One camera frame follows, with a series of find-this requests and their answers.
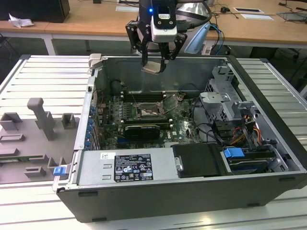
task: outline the warning label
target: warning label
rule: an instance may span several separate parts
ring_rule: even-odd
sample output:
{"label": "warning label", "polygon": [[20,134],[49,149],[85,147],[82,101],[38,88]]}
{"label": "warning label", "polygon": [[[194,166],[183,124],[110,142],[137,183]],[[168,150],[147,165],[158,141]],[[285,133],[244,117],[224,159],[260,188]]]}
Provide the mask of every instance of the warning label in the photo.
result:
{"label": "warning label", "polygon": [[153,180],[153,168],[150,154],[115,156],[114,181]]}

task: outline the blue tab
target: blue tab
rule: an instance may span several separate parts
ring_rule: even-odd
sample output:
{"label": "blue tab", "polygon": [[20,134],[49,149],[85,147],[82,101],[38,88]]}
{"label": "blue tab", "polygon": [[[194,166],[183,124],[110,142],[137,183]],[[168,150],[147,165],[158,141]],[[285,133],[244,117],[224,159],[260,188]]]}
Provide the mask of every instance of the blue tab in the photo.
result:
{"label": "blue tab", "polygon": [[241,148],[226,148],[224,151],[226,158],[229,157],[245,157]]}
{"label": "blue tab", "polygon": [[63,166],[57,166],[54,168],[53,170],[53,175],[54,176],[65,176],[65,171],[66,171],[66,167]]}

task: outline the slotted metal surface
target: slotted metal surface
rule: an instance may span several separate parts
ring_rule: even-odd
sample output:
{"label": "slotted metal surface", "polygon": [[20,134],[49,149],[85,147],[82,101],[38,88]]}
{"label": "slotted metal surface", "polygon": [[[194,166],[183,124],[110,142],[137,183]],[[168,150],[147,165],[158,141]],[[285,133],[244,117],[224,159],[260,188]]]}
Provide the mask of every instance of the slotted metal surface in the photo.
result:
{"label": "slotted metal surface", "polygon": [[88,78],[87,56],[31,56],[22,61],[0,95],[0,116],[17,112],[35,118],[27,108],[31,97],[44,99],[44,110],[54,118],[63,113],[80,117]]}
{"label": "slotted metal surface", "polygon": [[[238,58],[238,62],[253,79],[293,134],[307,149],[307,102],[299,96],[287,80],[271,64],[261,60]],[[242,85],[239,89],[251,100]]]}

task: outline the yellow wire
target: yellow wire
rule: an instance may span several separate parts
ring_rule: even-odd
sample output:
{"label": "yellow wire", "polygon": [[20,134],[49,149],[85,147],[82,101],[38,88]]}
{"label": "yellow wire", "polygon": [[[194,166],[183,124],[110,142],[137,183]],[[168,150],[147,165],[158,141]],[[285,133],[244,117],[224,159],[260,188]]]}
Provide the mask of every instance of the yellow wire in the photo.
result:
{"label": "yellow wire", "polygon": [[241,136],[239,136],[236,140],[234,140],[233,142],[231,142],[230,144],[233,145],[233,144],[236,144],[237,142],[239,142],[241,139],[243,139],[245,136],[244,134],[242,134]]}

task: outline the table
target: table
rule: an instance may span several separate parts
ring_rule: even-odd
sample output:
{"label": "table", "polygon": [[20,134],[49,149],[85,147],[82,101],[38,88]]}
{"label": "table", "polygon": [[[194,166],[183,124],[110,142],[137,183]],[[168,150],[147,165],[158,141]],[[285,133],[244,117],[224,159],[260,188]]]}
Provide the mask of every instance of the table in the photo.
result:
{"label": "table", "polygon": [[[31,56],[29,60],[19,60],[0,86],[0,97],[5,99],[4,101],[10,99],[16,101],[11,104],[2,102],[0,104],[1,111],[15,112],[18,110],[23,119],[33,118],[30,117],[33,116],[32,111],[29,113],[25,106],[27,100],[24,99],[43,97],[44,101],[48,103],[46,111],[52,111],[53,117],[64,112],[74,112],[79,116],[82,102],[76,100],[84,98],[86,83],[80,82],[83,89],[72,90],[71,80],[87,80],[90,75],[85,67],[87,60],[88,56]],[[298,121],[295,116],[299,115],[305,120],[307,119],[307,112],[303,112],[303,106],[307,108],[307,103],[297,95],[293,87],[287,84],[287,81],[269,63],[250,58],[238,58],[237,60],[272,106],[283,116],[293,133],[300,136],[300,132],[306,131],[301,124],[295,122]],[[52,84],[61,85],[62,90],[54,93],[54,89],[48,89],[50,81],[53,81]],[[36,91],[37,84],[43,87],[43,92]],[[26,86],[28,91],[20,92],[16,86]],[[293,102],[295,108],[284,110],[290,102]],[[295,114],[294,109],[296,112],[298,109],[301,110],[300,114]],[[306,137],[300,137],[302,138],[301,143],[306,147],[306,142],[304,143],[303,140],[303,138],[306,140]],[[307,187],[287,191],[263,207],[84,224],[75,219],[74,215],[52,191],[52,182],[50,181],[0,184],[0,225],[1,230],[53,230],[59,226],[62,229],[76,230],[305,229],[307,226],[306,197]]]}
{"label": "table", "polygon": [[[265,14],[288,12],[279,6],[279,0],[219,0],[220,4],[227,4],[232,12],[233,7],[258,8]],[[81,40],[113,40],[128,41],[125,25],[135,20],[136,12],[116,11],[117,3],[102,2],[93,4],[92,1],[70,0],[71,11],[64,23],[39,23],[35,26],[18,29],[0,22],[0,33],[10,37],[36,37],[45,41],[48,53],[55,55],[52,39],[81,39]],[[305,3],[288,1],[288,6],[306,7]],[[219,11],[220,6],[213,7]],[[261,46],[280,48],[307,48],[307,26],[304,23],[284,22],[284,19],[275,15],[274,21],[244,19],[238,14],[220,15],[218,25],[225,34],[225,45],[234,46]],[[207,40],[215,41],[215,31],[210,31]]]}

